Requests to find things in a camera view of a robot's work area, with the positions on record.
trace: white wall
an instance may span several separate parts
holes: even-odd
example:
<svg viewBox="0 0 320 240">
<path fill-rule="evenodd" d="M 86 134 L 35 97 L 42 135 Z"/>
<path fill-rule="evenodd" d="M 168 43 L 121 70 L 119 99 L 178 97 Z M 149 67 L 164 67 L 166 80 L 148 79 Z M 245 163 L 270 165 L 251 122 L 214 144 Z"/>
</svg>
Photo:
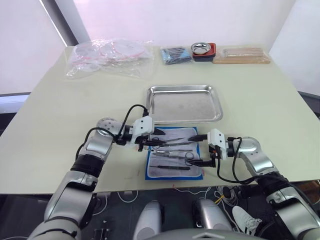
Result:
<svg viewBox="0 0 320 240">
<path fill-rule="evenodd" d="M 157 45 L 262 44 L 269 50 L 295 0 L 74 0 L 91 39 Z"/>
<path fill-rule="evenodd" d="M 270 55 L 302 92 L 320 96 L 320 1 L 297 0 Z"/>
<path fill-rule="evenodd" d="M 64 50 L 39 0 L 1 0 L 0 94 L 31 92 Z"/>
</svg>

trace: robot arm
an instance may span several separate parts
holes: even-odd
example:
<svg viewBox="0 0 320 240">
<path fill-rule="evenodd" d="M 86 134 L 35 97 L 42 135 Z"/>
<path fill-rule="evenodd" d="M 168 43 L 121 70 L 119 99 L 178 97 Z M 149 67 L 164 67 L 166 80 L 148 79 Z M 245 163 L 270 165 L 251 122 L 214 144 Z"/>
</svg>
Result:
<svg viewBox="0 0 320 240">
<path fill-rule="evenodd" d="M 156 146 L 156 142 L 148 141 L 149 134 L 155 131 L 152 118 L 143 115 L 133 126 L 125 125 L 123 128 L 122 123 L 112 118 L 103 118 L 97 123 L 97 127 L 93 128 L 97 129 L 94 135 L 83 144 L 70 171 L 48 202 L 44 222 L 28 239 L 81 239 L 81 229 L 88 225 L 96 205 L 93 191 L 113 143 L 138 144 L 139 150 L 147 144 Z"/>
<path fill-rule="evenodd" d="M 275 221 L 287 228 L 297 240 L 320 238 L 320 218 L 309 206 L 297 189 L 278 171 L 268 156 L 262 151 L 260 143 L 253 137 L 234 138 L 212 129 L 207 136 L 198 135 L 191 141 L 208 140 L 211 161 L 236 157 L 244 160 L 248 171 L 262 187 L 266 201 L 274 208 Z M 215 166 L 214 163 L 193 163 L 198 166 Z"/>
</svg>

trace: stainless steel tray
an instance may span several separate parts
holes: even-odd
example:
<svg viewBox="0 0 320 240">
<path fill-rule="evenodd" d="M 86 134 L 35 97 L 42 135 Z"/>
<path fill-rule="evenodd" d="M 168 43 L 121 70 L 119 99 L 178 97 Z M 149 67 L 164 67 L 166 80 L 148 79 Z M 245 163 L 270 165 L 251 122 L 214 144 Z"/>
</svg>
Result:
<svg viewBox="0 0 320 240">
<path fill-rule="evenodd" d="M 146 107 L 155 124 L 213 123 L 223 117 L 218 95 L 209 85 L 152 86 Z"/>
</svg>

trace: white table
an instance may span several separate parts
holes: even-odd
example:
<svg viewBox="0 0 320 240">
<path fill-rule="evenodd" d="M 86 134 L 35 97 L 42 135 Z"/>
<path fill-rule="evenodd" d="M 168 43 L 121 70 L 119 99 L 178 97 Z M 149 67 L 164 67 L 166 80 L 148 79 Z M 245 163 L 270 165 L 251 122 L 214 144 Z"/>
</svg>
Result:
<svg viewBox="0 0 320 240">
<path fill-rule="evenodd" d="M 172 83 L 213 86 L 223 109 L 219 122 L 183 126 L 196 126 L 201 134 L 218 128 L 226 136 L 252 136 L 290 181 L 320 178 L 320 123 L 274 63 L 164 66 L 158 59 L 149 80 L 106 72 L 70 80 L 65 78 L 70 52 L 67 47 L 0 137 L 0 193 L 55 192 L 88 129 L 103 117 L 122 121 L 131 105 L 146 103 L 149 87 Z M 132 111 L 127 123 L 140 116 L 140 109 Z M 209 159 L 207 150 L 207 143 L 201 143 L 205 160 Z M 209 167 L 204 168 L 203 180 L 145 180 L 146 155 L 114 145 L 95 190 L 227 184 Z M 232 179 L 231 162 L 221 165 L 221 175 L 228 179 Z M 250 177 L 242 160 L 237 161 L 236 171 L 241 179 Z"/>
</svg>

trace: small metal bowl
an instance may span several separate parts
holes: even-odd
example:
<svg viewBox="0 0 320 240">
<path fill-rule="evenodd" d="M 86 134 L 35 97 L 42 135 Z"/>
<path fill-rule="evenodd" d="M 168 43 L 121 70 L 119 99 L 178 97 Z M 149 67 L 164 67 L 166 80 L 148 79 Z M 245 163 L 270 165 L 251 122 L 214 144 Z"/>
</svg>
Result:
<svg viewBox="0 0 320 240">
<path fill-rule="evenodd" d="M 206 42 L 196 42 L 191 45 L 192 52 L 197 55 L 206 54 L 207 52 L 210 51 L 210 49 L 211 49 L 210 44 Z"/>
</svg>

